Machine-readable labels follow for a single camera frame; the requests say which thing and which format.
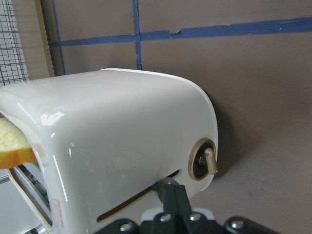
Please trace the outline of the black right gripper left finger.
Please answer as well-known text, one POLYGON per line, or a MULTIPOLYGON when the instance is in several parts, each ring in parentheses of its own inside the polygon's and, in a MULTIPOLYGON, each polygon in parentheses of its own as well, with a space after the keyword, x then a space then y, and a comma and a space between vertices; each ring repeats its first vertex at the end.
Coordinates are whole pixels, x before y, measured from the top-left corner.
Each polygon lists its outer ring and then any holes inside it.
POLYGON ((98 234, 218 234, 219 225, 190 206, 185 186, 166 177, 152 186, 163 204, 163 212, 152 220, 134 221, 121 218, 108 224, 98 234))

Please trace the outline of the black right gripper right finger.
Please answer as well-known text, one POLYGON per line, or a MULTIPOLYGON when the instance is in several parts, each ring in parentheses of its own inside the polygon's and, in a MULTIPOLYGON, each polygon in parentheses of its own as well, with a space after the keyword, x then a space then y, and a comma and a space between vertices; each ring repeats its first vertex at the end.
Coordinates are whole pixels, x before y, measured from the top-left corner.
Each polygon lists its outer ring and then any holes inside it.
POLYGON ((233 216, 224 223, 227 234, 276 234, 277 232, 242 216, 233 216))

